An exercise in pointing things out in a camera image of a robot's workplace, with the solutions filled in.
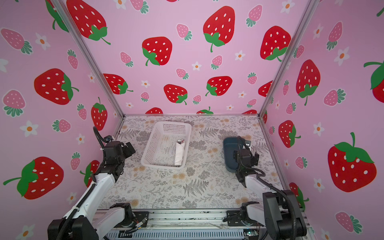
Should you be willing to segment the white paper napkin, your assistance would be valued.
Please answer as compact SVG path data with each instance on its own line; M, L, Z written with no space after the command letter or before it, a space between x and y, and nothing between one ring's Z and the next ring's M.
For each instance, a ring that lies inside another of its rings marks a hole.
M182 144L176 143L176 152L175 152L175 166L179 167L182 165L185 152L185 141Z

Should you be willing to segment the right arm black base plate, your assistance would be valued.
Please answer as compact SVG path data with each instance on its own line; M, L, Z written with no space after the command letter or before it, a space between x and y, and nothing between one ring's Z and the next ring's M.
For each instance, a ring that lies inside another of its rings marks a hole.
M263 224L251 220L240 210L226 211L226 216L223 218L222 222L227 223L230 227L264 227Z

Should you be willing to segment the white plastic mesh basket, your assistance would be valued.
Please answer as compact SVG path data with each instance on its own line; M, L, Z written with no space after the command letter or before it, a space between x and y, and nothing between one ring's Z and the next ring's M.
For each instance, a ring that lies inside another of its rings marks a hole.
M165 170L181 170L186 165L192 126L180 122L157 122L151 132L144 150L141 164L149 168ZM185 152L182 165L175 166L177 140L185 141Z

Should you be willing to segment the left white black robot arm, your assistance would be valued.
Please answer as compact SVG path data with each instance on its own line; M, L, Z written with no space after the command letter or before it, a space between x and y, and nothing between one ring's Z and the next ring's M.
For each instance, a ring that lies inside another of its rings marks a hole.
M116 225L135 222L136 216L129 203L112 205L94 221L106 193L123 174L125 160L136 151L131 143L115 141L111 136L103 138L96 127L93 130L101 145L103 160L96 172L91 174L91 184L81 199L63 218L53 220L48 226L50 240L103 240Z

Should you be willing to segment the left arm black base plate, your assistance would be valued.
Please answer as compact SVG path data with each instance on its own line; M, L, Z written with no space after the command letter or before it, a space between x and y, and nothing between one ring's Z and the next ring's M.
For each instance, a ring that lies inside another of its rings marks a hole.
M141 224L140 228L146 228L148 224L150 212L148 211L133 211L132 216L127 216L121 223L118 223L114 229L126 228L133 229L137 224Z

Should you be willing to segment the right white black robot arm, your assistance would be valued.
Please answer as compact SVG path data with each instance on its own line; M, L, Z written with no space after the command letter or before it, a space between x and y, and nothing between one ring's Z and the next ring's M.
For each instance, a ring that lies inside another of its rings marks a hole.
M255 168L257 154L252 153L245 139L237 137L234 160L238 164L236 177L245 188L252 190L262 202L248 202L241 208L244 221L255 221L266 227L265 236L273 240L295 240L308 233L303 214L291 190L280 190L263 177L266 173Z

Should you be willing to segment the dark teal plastic bin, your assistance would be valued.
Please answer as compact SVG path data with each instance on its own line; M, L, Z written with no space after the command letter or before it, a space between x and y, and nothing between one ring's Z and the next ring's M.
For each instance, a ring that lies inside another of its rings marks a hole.
M238 163L234 158L235 151L238 150L237 137L228 137L223 140L225 166L228 172L235 173Z

